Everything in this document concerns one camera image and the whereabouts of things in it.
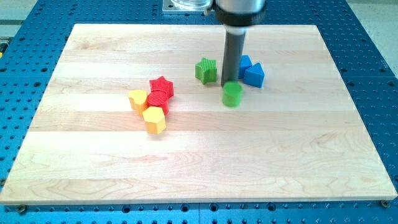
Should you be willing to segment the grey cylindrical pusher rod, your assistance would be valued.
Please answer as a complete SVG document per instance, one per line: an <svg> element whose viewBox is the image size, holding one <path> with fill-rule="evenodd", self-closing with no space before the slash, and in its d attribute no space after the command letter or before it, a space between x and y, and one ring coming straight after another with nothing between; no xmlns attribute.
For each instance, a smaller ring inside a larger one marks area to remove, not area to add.
<svg viewBox="0 0 398 224"><path fill-rule="evenodd" d="M221 73L221 86L239 78L240 60L244 47L246 28L224 25L226 35Z"/></svg>

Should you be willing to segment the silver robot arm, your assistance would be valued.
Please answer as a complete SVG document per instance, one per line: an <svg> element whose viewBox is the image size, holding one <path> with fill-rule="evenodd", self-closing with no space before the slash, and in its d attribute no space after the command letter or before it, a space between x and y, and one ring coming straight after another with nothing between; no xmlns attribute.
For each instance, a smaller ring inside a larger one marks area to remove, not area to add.
<svg viewBox="0 0 398 224"><path fill-rule="evenodd" d="M221 84L237 81L246 30L260 24L266 16L266 0L214 0L205 7L204 15L215 13L226 34Z"/></svg>

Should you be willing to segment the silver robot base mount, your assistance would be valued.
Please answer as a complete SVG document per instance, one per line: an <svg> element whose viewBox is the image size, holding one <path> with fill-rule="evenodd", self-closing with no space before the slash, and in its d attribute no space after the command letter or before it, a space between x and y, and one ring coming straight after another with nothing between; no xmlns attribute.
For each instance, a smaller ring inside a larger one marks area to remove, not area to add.
<svg viewBox="0 0 398 224"><path fill-rule="evenodd" d="M162 0L162 13L167 15L203 14L212 2L212 0Z"/></svg>

